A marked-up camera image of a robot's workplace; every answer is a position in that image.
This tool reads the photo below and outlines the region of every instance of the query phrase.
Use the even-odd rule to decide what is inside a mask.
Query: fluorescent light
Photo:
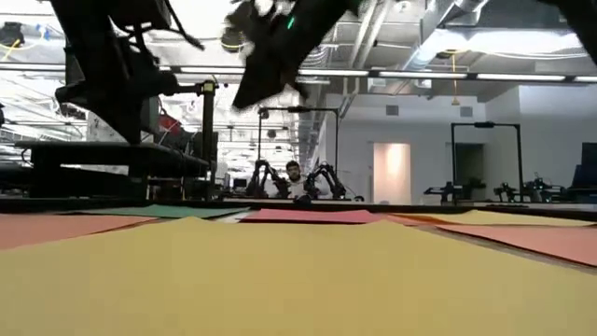
[[[87,121],[35,121],[35,120],[8,120],[7,125],[18,126],[87,126]]]
[[[574,81],[578,83],[597,83],[597,76],[579,76]]]
[[[405,78],[405,79],[464,79],[467,74],[434,73],[434,72],[405,72],[405,71],[381,71],[380,77]]]
[[[330,70],[330,69],[300,69],[302,76],[334,76],[334,77],[367,77],[367,70]]]
[[[0,63],[0,70],[17,71],[65,71],[64,64],[44,64],[44,63]]]
[[[217,66],[184,66],[180,71],[186,74],[205,74],[205,75],[242,75],[242,67],[217,67]]]
[[[478,74],[479,80],[512,80],[512,81],[562,81],[566,76],[553,75],[512,75],[512,74]]]
[[[314,78],[302,78],[297,77],[297,83],[300,84],[318,84],[318,85],[329,85],[331,82],[327,79],[314,79]]]

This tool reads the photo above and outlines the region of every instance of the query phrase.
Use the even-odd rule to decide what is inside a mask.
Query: green paper
[[[160,218],[184,218],[184,217],[198,217],[198,218],[212,218],[222,217],[226,215],[237,214],[243,211],[248,211],[248,207],[244,208],[222,208],[222,209],[206,209],[206,208],[191,208],[185,206],[170,206],[153,204],[146,207],[123,207],[111,209],[96,209],[77,211],[82,214],[92,215],[120,215],[120,216],[142,216],[142,217],[160,217]]]

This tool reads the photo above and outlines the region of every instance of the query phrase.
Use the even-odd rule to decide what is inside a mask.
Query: yellow paper
[[[441,214],[396,214],[397,216],[440,220],[452,224],[466,225],[537,225],[537,226],[558,226],[558,227],[579,227],[594,225],[593,222],[554,217],[513,215],[495,213],[491,211],[471,210],[457,215]]]
[[[0,269],[1,335],[597,335],[596,276],[389,222],[187,218]]]

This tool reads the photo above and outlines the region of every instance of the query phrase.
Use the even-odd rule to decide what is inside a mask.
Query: doorway
[[[448,176],[446,181],[452,181],[452,153],[451,143],[446,144],[448,158]],[[456,186],[467,186],[468,200],[485,199],[485,146],[483,144],[456,143]]]
[[[411,204],[410,145],[373,144],[373,202]]]

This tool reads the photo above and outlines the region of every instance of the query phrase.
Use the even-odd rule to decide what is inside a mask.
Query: orange paper
[[[0,250],[112,231],[151,217],[0,215]]]
[[[473,235],[552,257],[597,266],[597,228],[488,227],[437,225],[443,230]]]

